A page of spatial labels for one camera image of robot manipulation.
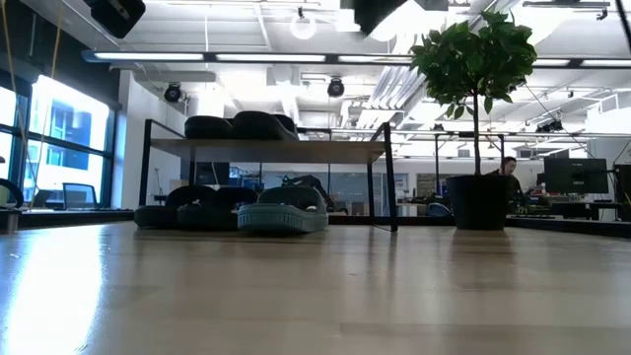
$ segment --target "computer monitor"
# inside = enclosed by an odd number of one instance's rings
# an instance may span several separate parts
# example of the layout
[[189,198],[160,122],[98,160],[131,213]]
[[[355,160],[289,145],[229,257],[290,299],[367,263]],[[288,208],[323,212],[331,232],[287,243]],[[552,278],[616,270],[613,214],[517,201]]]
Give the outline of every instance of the computer monitor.
[[63,206],[72,208],[97,208],[97,194],[91,185],[82,183],[63,183]]
[[545,158],[545,189],[559,193],[609,193],[605,159]]

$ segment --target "green leaves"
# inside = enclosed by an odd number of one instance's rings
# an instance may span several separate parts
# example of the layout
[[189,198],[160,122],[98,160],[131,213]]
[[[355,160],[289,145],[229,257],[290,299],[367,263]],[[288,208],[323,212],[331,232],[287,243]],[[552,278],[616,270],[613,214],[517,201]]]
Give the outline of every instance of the green leaves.
[[484,110],[486,111],[486,114],[491,113],[491,109],[493,109],[493,98],[484,98]]
[[477,34],[468,23],[454,24],[442,33],[429,31],[422,45],[410,48],[412,68],[426,76],[427,96],[449,105],[445,114],[460,118],[470,97],[484,97],[484,110],[493,109],[494,100],[511,103],[509,93],[526,82],[536,59],[527,40],[532,30],[507,21],[508,15],[483,12],[487,26]]
[[480,15],[482,16],[482,19],[484,19],[484,21],[489,24],[489,26],[505,23],[506,19],[509,18],[508,15],[494,13],[490,11],[482,11]]
[[456,113],[454,113],[454,119],[461,118],[463,113],[464,113],[464,106],[460,106],[456,108]]
[[482,68],[482,61],[483,59],[480,54],[471,53],[471,55],[466,58],[466,67],[469,69],[470,72],[477,73]]
[[513,99],[511,99],[511,97],[508,94],[502,95],[502,97],[500,99],[504,100],[505,102],[507,102],[509,104],[513,103]]

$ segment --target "desk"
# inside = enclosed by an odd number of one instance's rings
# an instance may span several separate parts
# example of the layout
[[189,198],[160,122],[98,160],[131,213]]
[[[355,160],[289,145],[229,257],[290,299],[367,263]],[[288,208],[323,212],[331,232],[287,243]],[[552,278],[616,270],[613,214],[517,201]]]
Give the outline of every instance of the desk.
[[550,206],[550,214],[562,215],[563,218],[587,218],[598,221],[601,209],[620,208],[622,204],[612,202],[557,202]]

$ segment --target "ceiling light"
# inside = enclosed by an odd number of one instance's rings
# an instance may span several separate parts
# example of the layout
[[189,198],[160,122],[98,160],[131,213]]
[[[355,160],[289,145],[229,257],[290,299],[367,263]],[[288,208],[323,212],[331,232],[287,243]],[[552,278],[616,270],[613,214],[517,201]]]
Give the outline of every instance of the ceiling light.
[[340,63],[356,64],[410,64],[410,55],[340,55],[337,57]]
[[631,60],[588,59],[583,61],[583,66],[631,66]]
[[533,66],[566,66],[570,63],[569,59],[537,59]]
[[201,53],[160,53],[160,52],[99,52],[94,54],[101,60],[133,61],[202,61]]
[[[314,17],[309,14],[304,14],[302,12],[302,8],[299,8],[299,9],[301,9],[300,10],[301,13],[300,15],[296,14],[294,15],[294,17],[292,17],[292,22],[289,24],[289,30],[291,31],[292,35],[294,35],[295,38],[306,40],[313,37],[316,34],[316,30],[317,30],[316,19],[314,19]],[[307,26],[302,29],[300,29],[298,26],[298,22],[301,20],[308,21]]]
[[325,59],[325,55],[317,54],[217,54],[217,60],[220,62],[323,63]]

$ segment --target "white wall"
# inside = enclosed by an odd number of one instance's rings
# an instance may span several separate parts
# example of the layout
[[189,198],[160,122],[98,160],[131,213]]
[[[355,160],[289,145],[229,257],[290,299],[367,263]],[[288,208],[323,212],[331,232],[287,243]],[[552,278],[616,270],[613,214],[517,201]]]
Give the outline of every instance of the white wall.
[[[145,119],[153,118],[177,132],[183,133],[186,117],[138,84],[131,72],[121,71],[119,113],[115,142],[112,207],[136,208],[140,193],[140,173]],[[152,138],[176,138],[154,125]],[[171,179],[179,179],[180,161],[173,155],[151,150],[147,204],[156,204],[149,195],[158,193],[155,169],[159,169],[160,186],[169,193]]]

